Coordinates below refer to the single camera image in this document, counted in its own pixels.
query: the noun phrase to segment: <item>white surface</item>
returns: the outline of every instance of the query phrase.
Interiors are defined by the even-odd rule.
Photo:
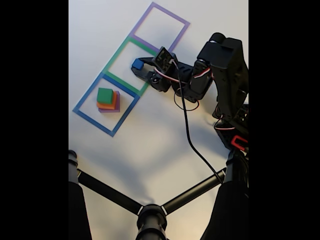
[[[188,144],[184,114],[173,102],[172,89],[163,93],[149,87],[113,138],[72,112],[151,2],[69,0],[69,149],[78,154],[83,171],[143,205],[162,205],[212,175]],[[221,32],[242,40],[249,66],[247,0],[155,2],[191,23],[174,49],[181,62],[193,65],[210,36]],[[225,167],[229,151],[212,126],[216,97],[213,84],[188,119],[194,146],[218,171]],[[200,239],[217,190],[169,215],[167,237]],[[136,216],[85,187],[83,191],[94,240],[135,239]]]
[[[172,16],[157,8],[153,8],[135,35],[157,49],[160,49],[162,46],[168,49],[184,26],[184,23]]]
[[[128,42],[114,63],[111,65],[109,72],[140,90],[145,85],[145,82],[137,78],[131,71],[130,67],[125,67],[131,66],[137,56],[143,56],[146,58],[153,57],[153,55],[143,50],[141,47],[132,42]]]

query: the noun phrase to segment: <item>green square outline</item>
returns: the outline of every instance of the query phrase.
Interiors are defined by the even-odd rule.
[[[114,64],[114,62],[116,61],[116,59],[118,58],[118,56],[121,54],[121,52],[123,51],[123,49],[126,47],[126,45],[131,42],[135,45],[137,45],[138,47],[140,47],[141,49],[145,50],[147,53],[155,56],[157,54],[156,51],[152,50],[151,48],[147,47],[146,45],[142,44],[141,42],[137,41],[136,39],[127,36],[126,39],[123,41],[123,43],[120,45],[120,47],[117,49],[117,51],[114,53],[114,55],[111,57],[111,59],[109,60],[109,62],[105,65],[105,67],[103,68],[102,72],[109,76],[110,78],[114,79],[115,81],[117,81],[119,84],[125,86],[126,88],[130,89],[132,92],[134,92],[135,94],[139,95],[139,97],[142,96],[142,94],[144,94],[144,92],[146,91],[146,89],[149,86],[149,83],[146,82],[143,87],[138,90],[136,89],[134,86],[131,86],[129,83],[125,82],[124,80],[122,80],[121,78],[117,77],[116,75],[112,74],[111,72],[109,72],[110,67],[112,66],[112,64]]]

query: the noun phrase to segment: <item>blue tape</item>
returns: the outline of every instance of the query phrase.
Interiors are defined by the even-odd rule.
[[[103,74],[102,78],[104,80],[107,80],[108,82],[112,83],[113,85],[117,86],[118,88],[120,88],[121,90],[125,91],[127,94],[129,94],[131,97],[136,97],[137,94],[135,94],[133,91],[131,91],[129,88],[123,86],[122,84],[120,84],[119,82],[117,82],[116,80],[114,80],[113,78],[111,78],[108,75]]]
[[[97,84],[99,83],[99,81],[101,79],[104,79],[108,82],[110,82],[111,84],[115,85],[116,87],[118,87],[119,89],[123,90],[124,92],[126,92],[127,94],[129,94],[131,97],[133,97],[133,101],[132,103],[129,105],[129,107],[125,110],[124,114],[122,115],[122,117],[120,118],[120,120],[117,122],[117,124],[115,125],[115,127],[113,128],[113,130],[110,130],[108,128],[106,128],[105,126],[101,125],[100,123],[98,123],[97,121],[93,120],[91,117],[89,117],[88,115],[86,115],[85,113],[83,113],[82,111],[80,111],[80,107],[82,106],[82,104],[85,102],[85,100],[87,99],[87,97],[89,96],[89,94],[95,89],[95,87],[97,86]],[[83,119],[87,120],[89,123],[91,123],[92,125],[96,126],[97,128],[99,128],[100,130],[104,131],[106,134],[109,134],[111,137],[113,137],[116,132],[118,131],[118,129],[120,128],[120,126],[123,124],[123,122],[125,121],[125,119],[127,118],[127,116],[129,115],[129,113],[131,112],[131,110],[134,108],[134,106],[137,104],[138,100],[140,99],[139,95],[135,94],[133,91],[131,91],[130,89],[128,89],[127,87],[121,85],[120,83],[118,83],[117,81],[113,80],[111,77],[109,77],[108,75],[105,75],[103,72],[101,72],[96,79],[94,80],[94,82],[91,84],[91,86],[89,87],[89,89],[86,91],[86,93],[83,95],[83,97],[80,99],[80,101],[77,103],[77,105],[74,107],[74,109],[72,110],[73,112],[75,112],[76,114],[78,114],[80,117],[82,117]]]
[[[89,89],[85,92],[85,94],[83,95],[83,97],[80,99],[80,101],[77,103],[77,105],[74,107],[73,111],[75,111],[75,109],[77,108],[79,110],[79,108],[82,106],[82,104],[85,102],[85,100],[87,99],[87,97],[89,96],[89,94],[93,91],[93,89],[97,86],[97,84],[99,83],[100,79],[104,76],[104,74],[101,72],[96,79],[93,81],[93,83],[91,84],[91,86],[89,87]]]
[[[97,128],[101,129],[102,131],[104,131],[105,133],[109,134],[111,137],[113,137],[115,134],[113,133],[113,131],[110,131],[108,128],[106,128],[105,126],[102,126],[100,123],[98,123],[97,121],[93,120],[91,117],[89,117],[88,115],[84,114],[82,111],[78,110],[76,112],[76,114],[78,114],[80,117],[84,118],[85,120],[87,120],[89,123],[93,124],[94,126],[96,126]]]
[[[116,134],[116,132],[118,131],[118,129],[120,128],[120,126],[122,125],[122,123],[125,121],[125,119],[127,118],[127,116],[129,115],[129,113],[131,112],[131,110],[134,108],[134,106],[137,104],[138,100],[140,99],[140,97],[138,95],[135,96],[133,102],[130,104],[130,106],[126,109],[125,113],[122,115],[122,117],[120,118],[120,120],[118,121],[118,123],[115,125],[114,129],[113,129],[113,135]]]

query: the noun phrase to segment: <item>robotic arm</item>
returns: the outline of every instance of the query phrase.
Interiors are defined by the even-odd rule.
[[[172,59],[178,63],[179,70],[172,64]],[[155,68],[146,71],[144,64]],[[249,152],[249,105],[244,104],[249,93],[249,70],[240,40],[214,33],[197,56],[193,67],[179,62],[174,53],[162,47],[153,58],[137,58],[131,70],[159,92],[167,92],[172,86],[176,94],[181,96],[177,80],[179,71],[184,98],[192,103],[201,100],[214,81],[218,94],[212,116],[221,120],[215,125],[215,130],[229,150]]]
[[[144,69],[145,64],[154,66],[154,70],[147,71]],[[77,155],[69,150],[68,239],[92,239],[79,183],[138,215],[139,231],[136,240],[168,240],[163,208],[167,215],[172,213],[217,186],[220,177],[223,183],[201,240],[249,239],[249,105],[244,104],[249,92],[249,71],[244,61],[242,42],[215,33],[204,45],[193,67],[179,62],[174,53],[162,47],[153,58],[137,58],[131,70],[156,90],[167,92],[172,86],[178,96],[183,93],[183,97],[192,103],[201,100],[212,82],[215,82],[218,95],[212,116],[219,119],[214,128],[224,146],[230,150],[226,172],[223,170],[205,179],[162,207],[155,204],[142,206],[79,169],[77,175]]]

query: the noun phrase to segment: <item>black cable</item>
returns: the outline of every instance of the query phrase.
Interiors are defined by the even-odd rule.
[[[207,166],[212,170],[216,178],[219,180],[221,184],[223,184],[223,181],[221,180],[220,176],[216,172],[216,170],[210,165],[210,163],[197,151],[197,149],[194,147],[194,145],[191,142],[190,139],[190,133],[189,133],[189,124],[188,124],[188,117],[187,117],[187,110],[186,110],[186,103],[185,103],[185,97],[184,97],[184,91],[181,85],[181,79],[180,79],[180,73],[179,73],[179,68],[178,68],[178,63],[174,62],[176,69],[178,71],[178,80],[179,80],[179,86],[180,86],[180,91],[181,91],[181,99],[182,99],[182,105],[183,105],[183,112],[184,112],[184,119],[185,119],[185,130],[186,130],[186,137],[188,139],[188,142],[193,149],[193,151],[198,154],[198,156],[207,164]]]
[[[176,102],[176,94],[177,94],[177,92],[178,92],[179,89],[181,89],[181,88],[178,88],[178,89],[174,92],[173,100],[174,100],[175,105],[177,105],[181,110],[183,110],[183,108],[180,107],[180,106],[178,105],[178,103]],[[197,104],[197,106],[196,106],[195,108],[193,108],[193,109],[188,109],[188,110],[186,110],[186,111],[196,110],[196,109],[199,107],[199,105],[200,105],[199,100],[197,100],[197,103],[198,103],[198,104]]]

